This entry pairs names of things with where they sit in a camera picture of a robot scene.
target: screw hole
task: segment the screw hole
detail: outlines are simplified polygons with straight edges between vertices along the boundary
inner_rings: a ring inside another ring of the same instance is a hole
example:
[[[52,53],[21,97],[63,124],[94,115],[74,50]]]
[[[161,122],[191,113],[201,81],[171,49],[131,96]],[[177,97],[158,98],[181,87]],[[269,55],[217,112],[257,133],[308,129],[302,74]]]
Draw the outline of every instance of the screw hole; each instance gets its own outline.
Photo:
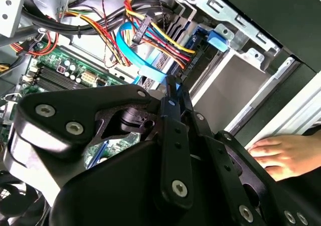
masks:
[[[175,147],[176,147],[177,149],[181,149],[181,148],[182,148],[181,144],[178,143],[178,142],[175,143]]]
[[[153,121],[147,121],[147,122],[145,122],[144,127],[145,127],[146,129],[150,129],[150,128],[152,128],[154,125],[155,125],[155,122],[153,122]]]
[[[226,169],[226,171],[230,172],[231,171],[231,168],[227,165],[224,165],[224,168]]]

